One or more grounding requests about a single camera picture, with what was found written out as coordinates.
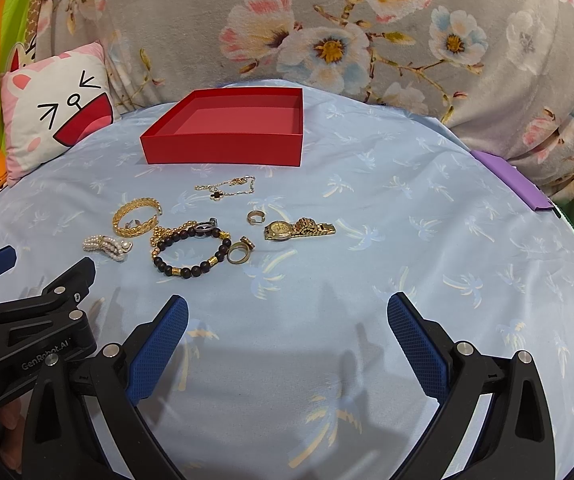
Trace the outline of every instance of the bed sheet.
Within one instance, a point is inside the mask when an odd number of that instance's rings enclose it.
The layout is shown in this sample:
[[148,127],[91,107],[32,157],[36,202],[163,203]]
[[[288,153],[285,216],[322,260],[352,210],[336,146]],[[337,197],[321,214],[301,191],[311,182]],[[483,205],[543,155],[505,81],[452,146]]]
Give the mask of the bed sheet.
[[[112,233],[119,206],[151,196],[163,226],[216,217],[234,239],[256,244],[248,263],[187,281],[157,272],[146,235],[123,263],[92,254],[96,282],[81,307],[99,346],[123,341],[172,294],[189,304],[187,332],[140,404],[189,479],[389,478],[437,407],[387,325],[399,290],[454,340],[490,355],[532,353],[563,478],[574,465],[570,225],[530,211],[433,121],[308,88],[304,100],[300,168],[147,165],[138,137],[163,105],[125,116],[4,190],[0,247],[13,245],[18,262],[0,277],[0,301],[38,294],[86,255],[85,237]],[[257,177],[252,195],[213,202],[193,189],[245,174]],[[307,216],[338,232],[265,241],[246,222],[251,209],[267,222]],[[164,258],[195,265],[214,250],[213,240],[192,239]],[[483,400],[449,472],[465,465],[485,408]],[[110,461],[128,476],[92,413]]]

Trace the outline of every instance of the necklace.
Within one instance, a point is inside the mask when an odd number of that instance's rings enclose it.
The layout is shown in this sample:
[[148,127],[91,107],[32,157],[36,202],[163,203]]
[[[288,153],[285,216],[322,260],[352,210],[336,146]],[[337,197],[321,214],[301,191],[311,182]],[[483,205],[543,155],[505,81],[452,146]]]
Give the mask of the necklace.
[[[218,201],[224,196],[235,196],[235,195],[249,195],[254,192],[254,182],[256,178],[251,175],[245,175],[240,178],[232,178],[231,180],[225,180],[219,184],[209,184],[208,186],[195,186],[193,189],[196,191],[202,191],[208,189],[211,192],[211,199]],[[224,186],[225,184],[229,186],[242,186],[243,184],[249,183],[249,189],[246,191],[237,191],[234,193],[226,193],[222,191],[220,186]]]

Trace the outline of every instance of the pillow mouth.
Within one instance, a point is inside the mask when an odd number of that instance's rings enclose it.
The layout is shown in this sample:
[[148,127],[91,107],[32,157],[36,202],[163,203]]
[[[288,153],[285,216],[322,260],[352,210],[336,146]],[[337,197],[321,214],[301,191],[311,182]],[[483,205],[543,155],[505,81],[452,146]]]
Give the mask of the pillow mouth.
[[107,92],[89,101],[63,124],[53,138],[71,148],[93,132],[113,123],[113,108]]

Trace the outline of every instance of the human hand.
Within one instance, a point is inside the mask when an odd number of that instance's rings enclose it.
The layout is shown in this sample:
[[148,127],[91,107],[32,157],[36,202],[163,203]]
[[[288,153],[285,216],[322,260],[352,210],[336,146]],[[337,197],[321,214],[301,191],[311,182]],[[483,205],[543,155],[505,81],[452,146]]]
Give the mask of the human hand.
[[4,426],[0,459],[9,469],[19,473],[22,465],[22,434],[24,433],[24,417],[20,414],[20,407],[20,399],[15,399],[0,408],[0,423]]

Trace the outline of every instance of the jewelry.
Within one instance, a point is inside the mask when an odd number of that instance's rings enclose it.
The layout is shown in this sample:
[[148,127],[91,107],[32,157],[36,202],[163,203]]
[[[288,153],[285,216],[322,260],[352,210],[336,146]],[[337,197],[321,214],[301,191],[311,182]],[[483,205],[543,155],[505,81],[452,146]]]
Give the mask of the jewelry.
[[[235,195],[249,195],[254,192],[254,182],[256,178],[254,176],[246,175],[242,176],[241,178],[232,178],[231,180],[225,180],[220,184],[210,184],[208,186],[195,186],[193,189],[196,191],[202,191],[208,189],[211,191],[211,199],[212,200],[220,200],[224,196],[235,196]],[[221,189],[218,189],[220,186],[224,186],[225,184],[229,184],[230,186],[242,186],[249,182],[249,190],[248,191],[237,191],[235,193],[225,193]]]
[[[208,224],[211,228],[208,231],[198,231],[197,227],[204,226]],[[164,272],[167,276],[182,276],[185,279],[190,277],[198,277],[201,274],[206,274],[214,267],[217,263],[225,261],[227,257],[227,252],[231,247],[231,238],[229,233],[221,231],[215,224],[218,221],[212,218],[209,222],[198,223],[195,220],[185,222],[180,227],[176,229],[167,229],[165,227],[155,227],[154,235],[151,237],[151,245],[155,246],[151,251],[151,258],[154,265],[158,268],[160,272]],[[218,247],[218,251],[209,258],[208,260],[201,262],[200,265],[193,266],[191,269],[189,267],[183,267],[179,269],[178,267],[172,267],[167,265],[163,259],[159,256],[161,251],[164,251],[167,247],[171,247],[175,242],[180,240],[186,240],[189,237],[213,237],[222,240],[222,244]]]
[[251,225],[256,225],[256,224],[261,224],[262,222],[264,222],[264,212],[262,211],[251,211],[249,213],[247,213],[247,221],[251,224]]
[[131,251],[132,247],[132,242],[118,241],[115,238],[102,235],[90,236],[83,241],[85,251],[104,251],[117,262],[124,261],[125,254]]
[[264,228],[265,240],[289,240],[333,234],[336,234],[336,228],[332,224],[316,224],[311,218],[301,218],[295,224],[279,220]]
[[[227,261],[230,264],[234,264],[234,265],[240,265],[240,264],[244,264],[248,259],[249,256],[251,256],[251,252],[256,248],[256,246],[251,242],[251,240],[249,238],[247,238],[246,236],[243,236],[242,238],[240,238],[239,242],[236,242],[235,244],[233,244],[229,250],[227,251]],[[235,250],[240,249],[241,251],[244,251],[244,256],[242,258],[240,258],[239,260],[232,260],[231,259],[231,253]]]
[[158,200],[155,200],[153,198],[137,198],[135,200],[132,200],[131,202],[126,203],[124,206],[118,209],[118,211],[116,211],[115,215],[113,215],[113,221],[112,221],[113,231],[118,236],[122,236],[125,238],[133,238],[135,236],[140,236],[151,231],[151,229],[153,229],[155,226],[158,225],[158,215],[153,215],[149,220],[147,220],[144,223],[140,223],[138,220],[136,220],[135,227],[131,227],[131,222],[125,224],[125,227],[118,226],[118,222],[120,222],[122,217],[125,216],[128,212],[146,206],[157,209],[159,215],[163,213],[163,209],[160,206],[160,202],[158,202]]

